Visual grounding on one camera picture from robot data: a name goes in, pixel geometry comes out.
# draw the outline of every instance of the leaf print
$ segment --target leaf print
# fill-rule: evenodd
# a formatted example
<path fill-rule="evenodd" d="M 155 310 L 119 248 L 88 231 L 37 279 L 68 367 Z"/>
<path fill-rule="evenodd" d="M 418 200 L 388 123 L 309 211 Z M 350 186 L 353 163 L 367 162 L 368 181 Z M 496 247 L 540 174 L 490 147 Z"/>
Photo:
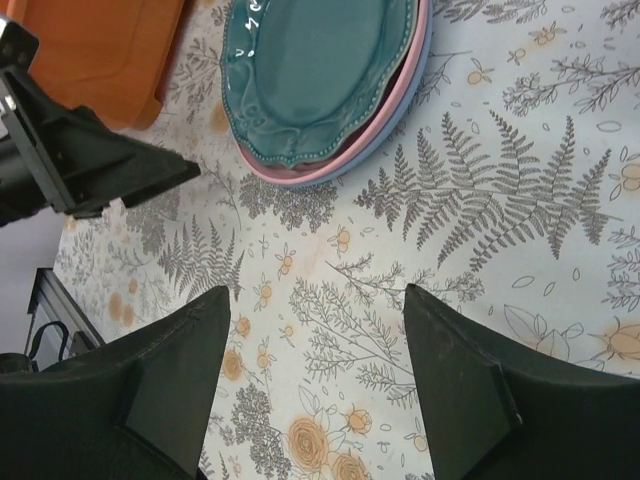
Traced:
<path fill-rule="evenodd" d="M 511 288 L 525 288 L 531 285 L 535 280 L 535 277 L 532 277 L 531 275 L 525 275 L 524 277 L 520 277 L 518 280 L 513 282 Z"/>
<path fill-rule="evenodd" d="M 302 403 L 302 408 L 304 408 L 304 411 L 313 417 L 316 414 L 318 407 L 320 406 L 318 397 L 313 395 L 303 386 L 298 387 L 298 395 L 300 396 L 300 403 Z"/>
<path fill-rule="evenodd" d="M 552 330 L 544 337 L 538 344 L 536 350 L 550 357 L 557 358 L 558 360 L 569 360 L 569 344 L 557 330 Z"/>
<path fill-rule="evenodd" d="M 551 292 L 553 292 L 554 288 L 556 288 L 556 282 L 549 283 L 544 289 L 543 296 L 546 297 L 548 295 L 551 295 Z"/>
<path fill-rule="evenodd" d="M 536 317 L 531 313 L 512 305 L 505 305 L 504 317 L 511 331 L 521 342 L 535 347 L 542 340 L 542 337 L 534 327 Z"/>
<path fill-rule="evenodd" d="M 581 360 L 579 362 L 576 362 L 575 365 L 603 372 L 605 364 L 602 360 Z"/>
<path fill-rule="evenodd" d="M 627 23 L 635 18 L 640 12 L 640 0 L 622 0 L 619 3 L 612 3 L 602 9 L 600 18 L 607 20 L 607 25 L 611 30 L 618 25 L 621 30 L 627 26 Z"/>
<path fill-rule="evenodd" d="M 176 231 L 173 243 L 167 239 L 158 258 L 158 265 L 178 288 L 178 294 L 188 291 L 188 300 L 217 285 L 229 286 L 237 300 L 242 288 L 240 268 L 244 251 L 234 260 L 235 231 L 231 234 L 229 246 L 224 250 L 220 235 L 211 220 L 209 229 L 210 236 L 207 239 L 194 215 L 190 229 L 186 223 L 183 224 L 181 238 Z"/>
<path fill-rule="evenodd" d="M 369 180 L 355 204 L 385 216 L 390 230 L 402 218 L 403 237 L 418 225 L 416 246 L 422 248 L 438 230 L 449 229 L 438 255 L 438 267 L 464 244 L 475 240 L 470 268 L 477 272 L 501 249 L 538 237 L 549 242 L 559 258 L 564 239 L 578 223 L 593 244 L 614 217 L 600 212 L 600 188 L 611 152 L 574 181 L 575 131 L 568 117 L 560 146 L 546 165 L 533 155 L 528 141 L 503 117 L 489 112 L 502 138 L 501 161 L 495 170 L 484 165 L 482 148 L 453 123 L 442 119 L 448 162 L 441 160 L 424 130 L 418 131 L 417 166 L 402 146 L 396 155 L 394 178 L 381 168 L 378 182 Z"/>
<path fill-rule="evenodd" d="M 280 223 L 287 230 L 300 228 L 306 220 L 315 233 L 333 217 L 338 189 L 331 182 L 313 187 L 282 188 L 248 174 L 240 182 L 240 204 L 249 210 L 249 217 L 265 215 L 271 208 L 280 215 Z"/>
<path fill-rule="evenodd" d="M 574 323 L 569 328 L 567 328 L 564 332 L 562 332 L 562 336 L 568 340 L 573 340 L 574 338 L 579 337 L 584 333 L 584 327 L 580 322 Z"/>
<path fill-rule="evenodd" d="M 544 338 L 547 334 L 547 321 L 542 317 L 542 315 L 536 315 L 536 318 L 533 321 L 533 330 L 536 332 L 538 338 Z"/>
<path fill-rule="evenodd" d="M 331 422 L 329 420 L 329 414 L 324 408 L 319 408 L 316 414 L 313 416 L 313 422 L 322 428 L 325 432 L 328 432 L 331 428 Z"/>

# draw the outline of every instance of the plate rim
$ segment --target plate rim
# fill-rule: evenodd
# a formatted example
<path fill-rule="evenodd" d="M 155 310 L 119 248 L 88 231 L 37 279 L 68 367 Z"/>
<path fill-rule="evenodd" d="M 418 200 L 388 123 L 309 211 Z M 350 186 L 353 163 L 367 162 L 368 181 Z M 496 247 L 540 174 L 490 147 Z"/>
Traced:
<path fill-rule="evenodd" d="M 292 154 L 277 154 L 277 155 L 265 155 L 259 152 L 255 148 L 251 140 L 249 140 L 249 138 L 247 138 L 241 132 L 241 129 L 237 124 L 238 119 L 236 118 L 236 115 L 234 115 L 233 113 L 235 109 L 230 108 L 228 98 L 227 98 L 227 83 L 228 83 L 227 58 L 228 58 L 228 48 L 229 48 L 228 30 L 230 28 L 230 24 L 232 23 L 230 20 L 233 14 L 233 9 L 246 7 L 248 10 L 249 9 L 248 3 L 253 4 L 255 1 L 256 0 L 234 0 L 233 3 L 231 4 L 231 10 L 229 12 L 227 21 L 225 22 L 225 28 L 224 28 L 222 57 L 220 61 L 220 68 L 221 68 L 221 75 L 222 75 L 222 78 L 221 78 L 222 95 L 221 96 L 222 96 L 223 107 L 225 109 L 225 113 L 229 120 L 229 124 L 233 132 L 233 136 L 235 137 L 236 141 L 241 143 L 244 147 L 246 147 L 251 152 L 251 154 L 254 156 L 256 160 L 260 161 L 265 165 L 282 164 L 288 168 L 291 168 L 296 164 L 302 163 L 302 162 L 319 162 L 322 160 L 326 160 L 328 156 L 332 155 L 333 153 L 335 153 L 336 150 L 338 150 L 338 148 L 344 143 L 344 141 L 349 137 L 351 133 L 355 132 L 367 120 L 369 120 L 373 114 L 375 114 L 378 106 L 380 105 L 380 102 L 382 101 L 383 93 L 385 91 L 386 86 L 388 85 L 394 72 L 398 69 L 398 66 L 401 64 L 402 59 L 406 56 L 406 53 L 411 45 L 411 41 L 413 39 L 415 30 L 417 27 L 419 0 L 385 0 L 387 2 L 385 11 L 387 11 L 389 8 L 392 8 L 395 2 L 401 2 L 400 5 L 404 4 L 406 6 L 404 29 L 402 32 L 402 39 L 401 39 L 400 46 L 396 49 L 396 52 L 393 58 L 391 59 L 391 61 L 387 62 L 385 68 L 381 69 L 381 72 L 378 75 L 376 75 L 377 81 L 375 83 L 372 83 L 369 88 L 366 88 L 363 86 L 364 80 L 361 79 L 356 85 L 356 87 L 347 96 L 345 101 L 342 102 L 341 105 L 336 110 L 334 110 L 334 112 L 332 112 L 332 115 L 336 116 L 335 112 L 338 112 L 341 108 L 344 108 L 344 105 L 347 104 L 348 102 L 352 102 L 353 97 L 361 93 L 362 90 L 365 89 L 366 91 L 371 93 L 371 98 L 369 99 L 367 106 L 364 110 L 362 109 L 358 110 L 359 115 L 357 116 L 357 118 L 355 119 L 351 118 L 350 121 L 347 123 L 341 122 L 339 120 L 335 120 L 336 122 L 338 122 L 339 129 L 336 129 L 335 134 L 332 134 L 333 139 L 331 143 L 325 146 L 324 148 L 322 148 L 321 150 L 317 150 L 313 153 L 292 153 Z M 274 0 L 263 0 L 261 4 L 264 7 L 263 10 L 266 11 L 268 4 L 271 1 L 274 1 Z M 255 41 L 255 37 L 257 36 L 257 33 L 251 33 L 249 35 L 250 35 L 249 38 L 252 41 Z M 385 33 L 382 30 L 380 32 L 380 35 L 378 36 L 378 46 L 376 47 L 375 52 L 378 52 L 381 48 L 380 45 L 384 44 L 384 36 L 385 36 Z M 363 69 L 363 73 L 366 73 L 370 71 L 372 68 L 374 68 L 374 66 L 372 66 L 372 63 L 375 62 L 376 56 L 377 56 L 376 53 L 374 53 L 374 55 L 372 56 L 372 60 Z M 249 64 L 250 64 L 250 68 L 255 70 L 254 61 L 250 61 Z M 253 90 L 257 91 L 257 87 L 255 85 L 255 75 L 251 75 L 250 81 L 246 83 L 244 91 L 242 92 L 242 97 L 244 97 L 246 92 L 249 90 L 248 87 L 249 88 L 253 87 Z M 255 96 L 259 101 L 260 100 L 259 95 L 256 94 Z M 262 111 L 266 114 L 266 116 L 269 116 L 268 109 L 266 109 L 262 104 L 260 106 L 262 108 Z M 331 115 L 321 120 L 316 120 L 314 122 L 311 122 L 310 124 L 306 125 L 306 129 L 308 130 L 310 127 L 314 125 L 326 123 L 327 118 L 330 118 L 330 117 Z M 283 125 L 283 129 L 285 130 L 291 129 L 291 127 L 292 127 L 291 125 L 288 125 L 288 126 L 286 124 Z"/>

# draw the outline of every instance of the floral tablecloth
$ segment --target floral tablecloth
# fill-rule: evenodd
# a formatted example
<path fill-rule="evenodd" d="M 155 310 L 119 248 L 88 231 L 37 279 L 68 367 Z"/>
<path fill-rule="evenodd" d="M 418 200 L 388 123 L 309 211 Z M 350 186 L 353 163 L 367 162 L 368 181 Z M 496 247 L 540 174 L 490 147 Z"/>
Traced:
<path fill-rule="evenodd" d="M 640 374 L 640 0 L 437 1 L 406 117 L 302 191 L 236 154 L 228 8 L 200 2 L 163 112 L 132 133 L 203 175 L 68 220 L 55 267 L 107 340 L 230 286 L 209 478 L 432 479 L 408 282 L 538 351 Z"/>

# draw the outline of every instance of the orange flower print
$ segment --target orange flower print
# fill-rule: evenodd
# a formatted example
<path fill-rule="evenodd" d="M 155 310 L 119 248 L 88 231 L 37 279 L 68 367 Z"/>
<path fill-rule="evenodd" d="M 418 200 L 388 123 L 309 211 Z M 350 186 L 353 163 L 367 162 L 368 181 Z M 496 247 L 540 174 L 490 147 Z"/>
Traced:
<path fill-rule="evenodd" d="M 556 38 L 556 35 L 561 35 L 564 33 L 567 33 L 567 31 L 564 28 L 556 27 L 556 22 L 553 22 L 549 28 L 543 27 L 542 30 L 529 32 L 529 35 L 533 37 L 534 42 L 542 47 L 547 43 L 553 42 L 553 40 Z"/>
<path fill-rule="evenodd" d="M 272 380 L 271 370 L 269 370 L 269 367 L 272 362 L 276 361 L 276 357 L 267 351 L 268 347 L 269 337 L 265 338 L 258 347 L 258 358 L 256 359 L 256 363 L 258 364 L 258 367 L 260 367 L 260 370 L 262 370 L 262 373 L 265 374 L 266 378 Z"/>
<path fill-rule="evenodd" d="M 295 254 L 296 254 L 296 251 L 295 250 L 289 251 L 289 245 L 285 243 L 284 251 L 282 252 L 282 255 L 280 254 L 275 255 L 276 259 L 280 260 L 281 262 L 280 268 L 278 269 L 278 280 L 280 280 L 280 278 L 283 276 L 289 275 L 289 272 L 293 268 L 293 257 Z"/>
<path fill-rule="evenodd" d="M 491 83 L 491 77 L 489 77 L 488 74 L 493 72 L 495 68 L 482 68 L 482 64 L 477 58 L 472 58 L 471 61 L 475 65 L 476 70 L 467 76 L 467 83 L 469 85 L 478 85 L 483 81 Z"/>
<path fill-rule="evenodd" d="M 351 243 L 351 233 L 349 233 L 347 227 L 338 225 L 338 232 L 336 233 L 336 235 L 329 238 L 327 242 L 331 243 L 331 246 L 336 248 L 336 253 L 338 254 L 338 257 L 340 257 L 341 254 L 347 253 L 347 251 L 349 250 L 349 243 Z"/>
<path fill-rule="evenodd" d="M 603 355 L 609 355 L 609 360 L 617 356 L 622 360 L 640 360 L 640 325 L 621 326 L 620 319 L 616 320 L 616 329 L 613 333 L 604 335 L 591 335 L 599 338 L 606 345 L 606 350 L 594 356 L 592 360 Z"/>
<path fill-rule="evenodd" d="M 405 440 L 411 440 L 413 442 L 413 446 L 420 453 L 426 452 L 429 450 L 429 445 L 427 444 L 427 438 L 424 433 L 422 433 L 422 425 L 420 424 L 420 420 L 416 417 L 415 419 L 416 431 L 410 433 L 409 435 L 405 435 Z"/>
<path fill-rule="evenodd" d="M 247 317 L 240 317 L 236 322 L 236 333 L 243 338 L 247 338 L 251 331 L 251 322 Z"/>
<path fill-rule="evenodd" d="M 224 352 L 222 359 L 222 372 L 232 382 L 238 380 L 244 372 L 242 357 L 235 350 L 227 350 Z"/>
<path fill-rule="evenodd" d="M 291 337 L 293 337 L 293 334 L 295 333 L 295 330 L 291 325 L 287 325 L 286 327 L 281 328 L 280 333 L 282 334 L 280 335 L 280 338 L 283 338 L 284 340 L 286 340 L 290 347 L 293 347 L 293 348 L 296 347 L 293 344 L 293 341 L 291 340 Z"/>
<path fill-rule="evenodd" d="M 269 300 L 273 296 L 273 290 L 271 288 L 271 281 L 265 279 L 264 273 L 262 274 L 262 284 L 259 287 L 253 287 L 253 291 L 260 297 L 253 311 L 255 312 L 266 308 L 266 306 L 269 305 Z"/>
<path fill-rule="evenodd" d="M 369 475 L 361 458 L 349 454 L 340 455 L 332 467 L 335 480 L 367 480 Z"/>
<path fill-rule="evenodd" d="M 329 441 L 327 435 L 314 421 L 304 417 L 289 427 L 291 459 L 307 472 L 319 472 L 327 463 Z"/>
<path fill-rule="evenodd" d="M 114 322 L 119 321 L 122 318 L 122 296 L 118 292 L 113 292 L 109 297 L 109 317 Z"/>
<path fill-rule="evenodd" d="M 350 432 L 366 435 L 371 430 L 371 415 L 366 410 L 356 410 L 352 406 L 351 413 L 344 416 Z"/>
<path fill-rule="evenodd" d="M 622 188 L 628 192 L 640 190 L 640 165 L 625 165 L 622 169 L 622 179 Z"/>

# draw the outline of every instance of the black cable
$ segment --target black cable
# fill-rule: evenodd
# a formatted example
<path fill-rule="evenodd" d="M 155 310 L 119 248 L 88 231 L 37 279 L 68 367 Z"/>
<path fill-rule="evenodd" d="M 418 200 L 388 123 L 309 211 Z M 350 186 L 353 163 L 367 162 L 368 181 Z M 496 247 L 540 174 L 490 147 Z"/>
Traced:
<path fill-rule="evenodd" d="M 58 353 L 58 361 L 59 362 L 62 361 L 62 358 L 64 357 L 64 350 L 67 346 L 67 342 L 69 341 L 69 329 L 64 323 L 60 321 L 46 323 L 36 331 L 36 334 L 33 336 L 33 341 L 31 342 L 31 351 L 29 352 L 29 358 L 32 361 L 36 357 L 36 354 L 38 353 L 38 349 L 40 348 L 40 343 L 42 342 L 42 335 L 44 334 L 44 331 L 47 329 L 47 327 L 50 327 L 51 325 L 55 325 L 62 332 L 62 344 L 60 345 L 60 352 Z"/>

